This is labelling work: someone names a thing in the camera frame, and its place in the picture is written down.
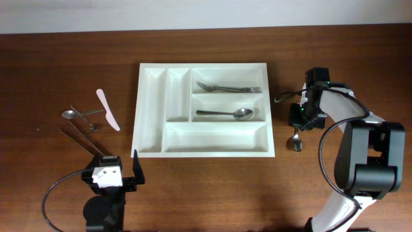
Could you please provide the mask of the steel fork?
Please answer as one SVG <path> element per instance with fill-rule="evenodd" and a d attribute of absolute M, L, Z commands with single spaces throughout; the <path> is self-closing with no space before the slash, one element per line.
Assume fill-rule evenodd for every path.
<path fill-rule="evenodd" d="M 260 87 L 251 87 L 251 88 L 235 88 L 235 87 L 224 87 L 224 86 L 211 86 L 210 89 L 214 90 L 223 90 L 228 92 L 237 92 L 237 93 L 260 93 Z"/>
<path fill-rule="evenodd" d="M 196 81 L 196 84 L 204 89 L 205 91 L 208 92 L 213 92 L 215 90 L 223 90 L 223 91 L 228 91 L 228 92 L 236 92 L 236 93 L 243 93 L 242 90 L 237 89 L 237 88 L 227 88 L 227 87 L 222 87 L 222 86 L 213 86 L 213 85 L 209 85 L 209 84 L 203 84 L 200 81 Z"/>

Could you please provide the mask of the steel tablespoon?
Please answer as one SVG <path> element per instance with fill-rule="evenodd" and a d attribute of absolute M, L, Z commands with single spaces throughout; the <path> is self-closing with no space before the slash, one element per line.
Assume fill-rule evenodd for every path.
<path fill-rule="evenodd" d="M 288 142 L 290 149 L 295 153 L 300 153 L 303 150 L 303 142 L 299 138 L 299 129 L 294 128 L 294 134 L 290 137 Z"/>
<path fill-rule="evenodd" d="M 241 108 L 234 112 L 220 112 L 220 111 L 204 111 L 197 110 L 197 115 L 230 115 L 237 121 L 247 121 L 251 119 L 254 115 L 254 112 L 251 109 Z"/>

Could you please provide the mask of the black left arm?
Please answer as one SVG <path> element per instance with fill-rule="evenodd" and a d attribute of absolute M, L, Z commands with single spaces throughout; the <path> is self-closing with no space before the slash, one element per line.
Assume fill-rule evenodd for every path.
<path fill-rule="evenodd" d="M 123 231 L 126 193 L 135 192 L 145 184 L 137 151 L 133 152 L 132 177 L 122 176 L 122 160 L 119 156 L 95 155 L 81 174 L 95 196 L 83 207 L 86 231 Z"/>

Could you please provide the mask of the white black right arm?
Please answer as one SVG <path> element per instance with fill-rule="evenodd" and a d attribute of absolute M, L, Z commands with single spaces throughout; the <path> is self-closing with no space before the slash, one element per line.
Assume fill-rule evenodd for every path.
<path fill-rule="evenodd" d="M 321 173 L 333 193 L 326 205 L 308 219 L 305 231 L 347 231 L 370 205 L 395 192 L 402 183 L 406 130 L 399 122 L 374 115 L 347 84 L 331 82 L 327 68 L 305 73 L 298 103 L 289 111 L 288 123 L 295 131 L 326 128 L 318 147 Z M 323 164 L 323 146 L 335 128 L 343 132 L 330 179 Z"/>

